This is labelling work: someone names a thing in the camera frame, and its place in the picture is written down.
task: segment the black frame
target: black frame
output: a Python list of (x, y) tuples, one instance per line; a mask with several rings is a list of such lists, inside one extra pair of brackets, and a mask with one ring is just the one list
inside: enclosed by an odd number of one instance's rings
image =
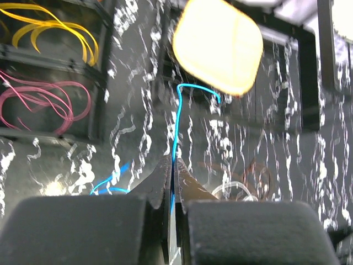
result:
[[(274, 11), (281, 7), (286, 0), (280, 0), (271, 8), (271, 12), (266, 12), (261, 7), (250, 7), (234, 0), (228, 1), (232, 6), (239, 9), (252, 18), (257, 24), (272, 29), (279, 33), (287, 35), (289, 38), (296, 39), (298, 42), (298, 58), (299, 58), (299, 89), (301, 100), (301, 130), (302, 131), (318, 131), (320, 129), (320, 105), (319, 105), (319, 88), (318, 88), (318, 72), (317, 72), (317, 53), (315, 46), (315, 34), (305, 30), (303, 26), (293, 25), (275, 17)], [(163, 74), (163, 60), (168, 45), (168, 18), (172, 8), (183, 9), (186, 1), (166, 1), (164, 9), (164, 21), (162, 21), (162, 37), (160, 44), (160, 53), (158, 58), (157, 76), (152, 84), (152, 93), (154, 97), (157, 95), (158, 86), (161, 85), (161, 75)], [(265, 127), (266, 129), (276, 129), (283, 131), (284, 128), (278, 125), (256, 124), (255, 126)]]
[[(334, 28), (332, 22), (333, 2), (331, 0), (317, 0), (317, 3), (322, 87), (334, 97), (345, 96), (346, 99), (352, 100), (352, 94), (339, 92), (336, 85), (336, 56), (334, 45)], [(353, 80), (350, 43), (346, 41), (346, 45), (348, 50), (348, 67), (350, 70), (350, 78)]]
[(98, 0), (72, 0), (72, 1), (81, 2), (83, 4), (93, 3), (97, 6), (97, 8), (107, 12), (107, 14), (109, 15), (109, 20), (113, 21), (117, 0), (101, 0), (101, 2), (98, 2)]
[(88, 128), (87, 138), (76, 137), (72, 134), (57, 135), (51, 132), (40, 131), (18, 131), (6, 127), (0, 128), (0, 136), (9, 138), (11, 140), (29, 139), (34, 137), (50, 143), (74, 143), (76, 141), (86, 142), (91, 144), (100, 143), (104, 135), (104, 114), (105, 102), (104, 95), (107, 86), (106, 78), (96, 69), (84, 63), (62, 62), (60, 60), (48, 59), (47, 57), (36, 54), (35, 52), (22, 52), (14, 47), (7, 45), (0, 45), (0, 62), (15, 62), (22, 63), (29, 66), (42, 67), (49, 70), (58, 70), (68, 73), (82, 75), (84, 78), (89, 79), (94, 85), (92, 88), (87, 88), (91, 92), (91, 109), (87, 115)]

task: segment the shelf compartment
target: shelf compartment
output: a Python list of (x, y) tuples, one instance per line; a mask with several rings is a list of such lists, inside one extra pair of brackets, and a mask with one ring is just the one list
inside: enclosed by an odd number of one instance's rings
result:
[[(99, 57), (93, 67), (103, 74), (106, 74), (111, 48), (111, 36), (113, 34), (113, 17), (108, 15), (101, 3), (98, 1), (81, 0), (8, 0), (8, 2), (37, 4), (49, 10), (62, 22), (76, 23), (86, 28), (95, 38), (99, 47)], [(53, 17), (42, 11), (24, 9), (7, 9), (6, 11), (31, 19), (53, 20)], [(0, 34), (3, 36), (0, 38), (0, 42), (11, 46), (14, 34), (22, 27), (29, 25), (29, 23), (13, 19), (3, 13), (0, 13), (0, 22), (2, 22), (0, 25)], [(75, 30), (85, 37), (94, 52), (94, 42), (92, 38), (84, 31), (79, 29)], [(19, 39), (19, 50), (36, 51), (31, 43), (31, 32), (32, 31), (26, 33)], [(62, 61), (83, 62), (82, 44), (74, 34), (67, 30), (59, 28), (47, 29), (39, 34), (36, 44), (42, 56)], [(90, 54), (87, 49), (87, 63), (89, 59)]]
[[(52, 107), (36, 109), (38, 104), (28, 103), (31, 109), (38, 110), (32, 113), (29, 111), (19, 97), (6, 98), (2, 105), (2, 115), (6, 122), (18, 127), (12, 129), (0, 120), (0, 135), (11, 138), (43, 138), (51, 142), (56, 141), (83, 141), (100, 142), (102, 140), (102, 123), (105, 109), (104, 93), (106, 82), (103, 76), (95, 69), (83, 63), (63, 63), (59, 60), (48, 59), (37, 54), (24, 54), (13, 47), (0, 46), (0, 70), (7, 75), (31, 82), (57, 83), (63, 81), (78, 82), (85, 86), (87, 92), (76, 86), (65, 86), (63, 90), (68, 94), (72, 103), (74, 116), (85, 110), (90, 101), (89, 113), (82, 119), (74, 121), (71, 126), (63, 133), (55, 133), (62, 125), (63, 119)], [(13, 87), (24, 86), (18, 82), (6, 78)], [(1, 95), (9, 88), (1, 80)], [(65, 94), (59, 89), (50, 90), (55, 96), (68, 102)], [(28, 94), (42, 98), (35, 92)], [(53, 103), (59, 104), (64, 108), (64, 104), (57, 99), (52, 99)]]

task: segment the cable bundle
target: cable bundle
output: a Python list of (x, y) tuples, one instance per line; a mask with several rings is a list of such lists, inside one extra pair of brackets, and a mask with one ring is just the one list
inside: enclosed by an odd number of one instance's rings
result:
[[(16, 15), (16, 14), (10, 13), (10, 12), (6, 11), (7, 9), (25, 9), (25, 10), (42, 11), (42, 12), (47, 13), (49, 16), (53, 17), (54, 20), (43, 21), (43, 20), (26, 18), (21, 15)], [(43, 31), (48, 30), (48, 29), (59, 28), (59, 29), (64, 29), (64, 30), (69, 31), (70, 33), (74, 34), (80, 40), (81, 45), (82, 45), (82, 50), (83, 50), (82, 60), (84, 62), (87, 62), (87, 49), (88, 49), (88, 52), (90, 54), (90, 60), (89, 60), (88, 64), (90, 66), (93, 66), (97, 63), (98, 57), (99, 57), (98, 44), (97, 44), (95, 38), (93, 37), (93, 35), (86, 28), (84, 28), (76, 23), (62, 22), (54, 14), (52, 14), (49, 10), (47, 10), (46, 8), (41, 7), (37, 4), (0, 3), (0, 12), (2, 12), (3, 14), (5, 14), (13, 19), (29, 23), (29, 25), (22, 27), (14, 34), (14, 36), (12, 38), (12, 45), (14, 47), (18, 47), (19, 40), (26, 33), (32, 31), (31, 32), (31, 43), (32, 43), (33, 47), (36, 49), (36, 51), (40, 52), (37, 45), (36, 45), (36, 40), (37, 40), (39, 34), (41, 34)], [(74, 29), (79, 29), (79, 30), (88, 34), (88, 36), (93, 40), (94, 52), (92, 51), (92, 49), (89, 46), (85, 37), (81, 33), (79, 33), (78, 31), (76, 31)]]
[[(25, 107), (32, 113), (36, 113), (43, 109), (44, 107), (52, 107), (56, 114), (63, 119), (62, 125), (55, 130), (55, 133), (58, 135), (62, 135), (65, 131), (67, 131), (74, 121), (78, 121), (83, 119), (90, 111), (91, 107), (91, 99), (89, 91), (78, 82), (73, 81), (62, 81), (56, 83), (45, 83), (45, 82), (32, 82), (32, 81), (24, 81), (20, 79), (16, 79), (11, 77), (0, 70), (0, 81), (3, 81), (3, 85), (7, 87), (5, 92), (0, 95), (0, 120), (9, 128), (21, 130), (20, 128), (10, 124), (3, 117), (3, 104), (5, 100), (11, 97), (18, 97)], [(23, 84), (24, 86), (13, 87), (10, 81), (14, 81), (19, 84)], [(72, 104), (68, 94), (65, 92), (63, 87), (79, 87), (87, 93), (87, 106), (85, 110), (77, 116), (74, 116)], [(53, 89), (58, 89), (61, 93), (63, 93), (66, 99), (62, 99), (50, 92)], [(28, 106), (28, 103), (34, 103), (38, 106), (35, 108), (31, 108)], [(26, 126), (20, 118), (17, 118), (18, 121), (25, 127), (27, 130), (30, 130), (28, 126)]]
[[(204, 162), (198, 162), (199, 166), (205, 167)], [(220, 165), (217, 164), (207, 164), (214, 170), (222, 170)], [(249, 175), (254, 176), (255, 185), (248, 181)], [(246, 197), (243, 200), (248, 200), (252, 197), (254, 200), (266, 201), (271, 200), (271, 197), (276, 189), (276, 182), (273, 179), (270, 170), (262, 163), (257, 163), (255, 159), (251, 161), (248, 168), (244, 170), (243, 174), (240, 176), (236, 173), (231, 174), (232, 179), (230, 183), (226, 183), (224, 188), (236, 187), (242, 189), (246, 193)], [(219, 185), (212, 194), (215, 195), (223, 189), (223, 185)], [(231, 198), (232, 200), (238, 200), (239, 197)]]

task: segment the speckled surface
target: speckled surface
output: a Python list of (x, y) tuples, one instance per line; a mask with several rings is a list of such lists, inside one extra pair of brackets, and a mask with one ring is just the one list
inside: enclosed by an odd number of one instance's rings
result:
[[(158, 67), (162, 14), (162, 0), (123, 0), (116, 9), (102, 144), (50, 146), (38, 139), (0, 139), (1, 223), (24, 198), (89, 194), (94, 185), (112, 174), (115, 177), (110, 186), (133, 188), (153, 171), (162, 155), (171, 152), (178, 99), (173, 93), (161, 96), (151, 90)], [(325, 228), (350, 224), (351, 102), (332, 102), (321, 91), (322, 128), (316, 133), (265, 131), (232, 119), (233, 115), (253, 117), (256, 112), (259, 119), (278, 116), (278, 122), (289, 120), (290, 126), (298, 125), (296, 53), (289, 47), (284, 49), (289, 78), (281, 83), (275, 78), (278, 46), (270, 48), (261, 62), (256, 89), (242, 99), (228, 97), (228, 109), (217, 109), (212, 98), (203, 94), (185, 93), (179, 155), (209, 191), (232, 175), (242, 175), (255, 160), (259, 170), (249, 179), (267, 172), (276, 183), (269, 199), (309, 203)], [(163, 91), (189, 81), (177, 66), (171, 67), (170, 80), (159, 87), (166, 88)], [(350, 80), (340, 75), (344, 71), (343, 64), (338, 70), (340, 83), (350, 89)], [(283, 109), (278, 100), (282, 97)], [(228, 112), (226, 119), (223, 111)], [(120, 167), (128, 162), (129, 170), (120, 174)]]

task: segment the black shelf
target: black shelf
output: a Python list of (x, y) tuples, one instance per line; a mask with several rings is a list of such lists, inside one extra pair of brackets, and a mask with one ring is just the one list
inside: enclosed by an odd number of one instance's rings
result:
[[(20, 130), (11, 129), (0, 120), (1, 136), (11, 139), (38, 137), (51, 143), (57, 143), (58, 141), (98, 143), (102, 140), (106, 81), (99, 71), (84, 63), (73, 61), (65, 63), (60, 60), (48, 59), (35, 52), (23, 53), (5, 45), (0, 46), (0, 70), (12, 77), (26, 81), (78, 82), (89, 91), (91, 102), (88, 115), (79, 121), (74, 121), (63, 134), (58, 135), (54, 131), (61, 126), (63, 119), (58, 116), (53, 108), (42, 108), (38, 112), (32, 113), (24, 106), (19, 97), (7, 98), (2, 105), (2, 114), (8, 123)], [(14, 81), (10, 83), (13, 87), (20, 86)], [(0, 98), (1, 94), (7, 89), (9, 88), (4, 85), (4, 82), (1, 82)], [(74, 86), (65, 86), (63, 89), (71, 100), (74, 116), (78, 115), (87, 106), (87, 93), (82, 88)], [(52, 89), (51, 92), (66, 100), (65, 94), (58, 89)], [(29, 94), (40, 97), (35, 92), (29, 92)]]
[[(25, 3), (37, 4), (52, 12), (62, 22), (76, 23), (86, 28), (95, 38), (99, 46), (99, 58), (93, 67), (100, 71), (103, 75), (107, 72), (107, 63), (110, 55), (111, 36), (113, 34), (113, 15), (115, 0), (104, 0), (99, 3), (98, 0), (8, 0), (10, 3)], [(53, 20), (45, 12), (11, 9), (9, 12), (22, 15), (27, 18), (37, 20)], [(0, 13), (0, 20), (8, 29), (8, 37), (0, 38), (2, 44), (12, 46), (13, 35), (23, 26), (28, 25), (26, 22), (21, 22), (13, 19), (3, 13)], [(4, 28), (0, 25), (0, 34), (4, 34)], [(85, 32), (75, 29), (81, 33), (92, 51), (94, 45), (92, 38)], [(42, 56), (61, 60), (62, 62), (74, 61), (77, 63), (83, 62), (83, 49), (80, 40), (67, 30), (59, 28), (50, 28), (43, 31), (37, 38), (37, 47)], [(18, 42), (18, 49), (23, 52), (35, 51), (31, 43), (31, 31), (26, 33)], [(87, 49), (87, 63), (89, 62), (90, 54)]]
[(113, 21), (113, 17), (115, 14), (115, 7), (117, 4), (117, 0), (76, 0), (78, 2), (86, 2), (86, 3), (93, 3), (95, 4), (98, 8), (104, 9), (108, 15), (109, 15), (109, 19), (110, 21)]
[[(162, 108), (168, 108), (170, 105), (170, 99), (172, 97), (177, 97), (176, 87), (180, 83), (198, 84), (213, 89), (209, 85), (188, 74), (175, 59), (170, 43), (172, 36), (171, 33), (174, 32), (174, 27), (177, 25), (181, 13), (182, 9), (176, 7), (175, 4), (166, 4), (164, 17), (162, 18), (161, 50), (159, 52), (157, 77), (152, 85), (152, 97), (154, 99), (155, 108), (161, 106)], [(276, 52), (274, 52), (274, 44), (264, 40), (262, 63), (264, 63), (264, 61), (269, 62), (269, 65), (272, 65), (273, 69), (270, 73), (265, 73), (260, 66), (253, 88), (246, 95), (240, 98), (231, 97), (231, 103), (227, 103), (229, 102), (230, 96), (218, 92), (221, 95), (223, 102), (221, 106), (221, 116), (218, 114), (211, 114), (208, 110), (210, 98), (213, 97), (210, 93), (199, 89), (183, 88), (183, 96), (188, 96), (192, 92), (193, 100), (198, 106), (202, 106), (207, 114), (215, 119), (231, 120), (238, 124), (248, 125), (255, 128), (275, 129), (277, 131), (286, 130), (293, 133), (300, 131), (301, 128), (297, 128), (298, 126), (295, 125), (289, 128), (285, 127), (285, 109), (287, 106), (288, 89), (281, 89), (281, 86), (287, 82), (285, 47), (280, 44), (275, 45), (275, 47), (277, 48)], [(292, 59), (294, 59), (294, 61), (291, 63), (296, 64), (295, 56), (292, 56)], [(280, 91), (276, 100), (274, 100), (273, 96), (270, 94), (270, 87), (273, 91)], [(276, 110), (273, 111), (271, 115), (268, 115), (265, 113), (264, 107), (269, 107), (273, 104), (276, 106)], [(293, 120), (298, 120), (297, 124), (300, 125), (300, 111), (301, 110), (299, 110), (297, 116), (292, 117), (291, 122), (293, 122)]]

